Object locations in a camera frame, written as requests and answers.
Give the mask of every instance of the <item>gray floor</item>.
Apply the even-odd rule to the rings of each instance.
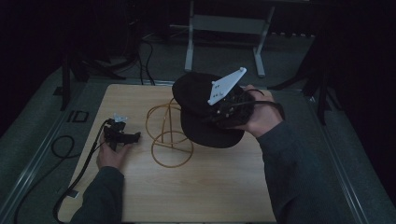
[[[175,35],[170,42],[163,43],[155,35],[146,37],[153,46],[149,61],[149,71],[158,85],[169,85],[182,76],[186,54],[186,39],[183,33]],[[197,39],[194,53],[193,71],[211,73],[219,76],[238,69],[247,68],[240,85],[253,84],[267,87],[278,84],[295,75],[300,62],[312,43],[312,38],[271,35],[266,39],[262,60],[266,77],[256,75],[255,63],[250,46],[214,45],[207,39]],[[142,58],[149,56],[149,45],[143,44]],[[88,83],[73,81],[72,92],[75,95],[66,111],[59,110],[62,99],[52,95],[57,86],[61,86],[60,70],[53,73],[32,97],[24,111],[1,138],[0,147],[0,203],[12,205],[15,186],[24,168],[40,148],[45,153],[41,168],[33,183],[59,161],[50,152],[50,144],[57,136],[68,134],[75,139],[72,154],[79,153],[91,129],[96,111],[100,105],[106,87],[111,83],[139,84],[137,66],[121,69],[117,72],[128,77],[126,81],[115,81],[107,77],[92,76]],[[396,223],[396,213],[385,191],[368,162],[359,139],[342,111],[326,111],[327,126],[318,124],[315,117],[316,104],[305,99],[298,90],[304,81],[290,86],[284,91],[274,91],[276,100],[285,106],[290,124],[298,130],[306,143],[316,148],[328,163],[329,181],[337,192],[339,206],[350,210],[350,218],[345,223]],[[71,110],[89,112],[85,123],[67,122]],[[55,145],[60,154],[64,154],[70,142],[62,140]],[[19,223],[56,223],[52,217],[52,206],[67,188],[78,159],[64,161],[51,175],[32,191],[21,207]],[[7,208],[2,207],[1,215]],[[10,219],[0,219],[8,223]]]

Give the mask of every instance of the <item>wooden table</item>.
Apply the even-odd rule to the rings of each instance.
[[[124,222],[275,222],[262,152],[250,134],[230,148],[194,144],[191,159],[177,168],[165,168],[154,161],[150,150],[153,140],[145,127],[147,113],[172,98],[171,87],[110,85],[72,181],[80,172],[101,124],[117,113],[128,117],[125,133],[142,133],[122,168]],[[158,132],[161,115],[151,117],[149,131]],[[178,116],[173,117],[172,123],[176,128]],[[60,220],[69,221],[81,207],[82,194],[98,172],[95,161],[96,154],[75,187],[79,192],[77,198],[64,199]]]

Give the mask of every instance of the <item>black cap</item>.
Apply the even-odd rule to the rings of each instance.
[[[212,81],[221,77],[188,73],[180,77],[172,87],[175,100],[181,107],[181,128],[194,143],[206,147],[233,147],[243,137],[243,130],[221,129],[214,122],[208,121],[213,105],[207,101],[212,91]]]

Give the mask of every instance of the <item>metal frame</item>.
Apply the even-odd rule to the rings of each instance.
[[[260,35],[260,42],[257,47],[253,48],[254,60],[257,67],[257,75],[264,77],[264,66],[262,64],[262,47],[271,20],[274,16],[275,7],[271,7],[266,20],[217,17],[194,14],[194,1],[190,1],[190,25],[189,25],[189,45],[187,46],[186,63],[184,70],[190,72],[192,70],[192,58],[194,53],[193,32],[194,30],[207,30],[230,32],[250,35]]]

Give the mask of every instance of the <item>hand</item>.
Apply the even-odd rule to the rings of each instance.
[[[252,85],[245,87],[245,91],[255,89],[256,88]],[[256,101],[274,101],[272,96],[264,96],[257,91],[249,91],[248,93],[250,93]],[[256,104],[254,105],[254,112],[249,121],[235,128],[251,133],[255,137],[260,137],[273,129],[277,124],[282,122],[282,120],[279,111],[273,106]]]
[[[111,149],[111,147],[105,142],[105,135],[103,133],[101,135],[100,142],[100,151],[96,160],[99,169],[104,166],[111,166],[119,170],[125,161],[126,154],[132,148],[132,144],[123,146],[118,152],[113,151],[113,149]]]

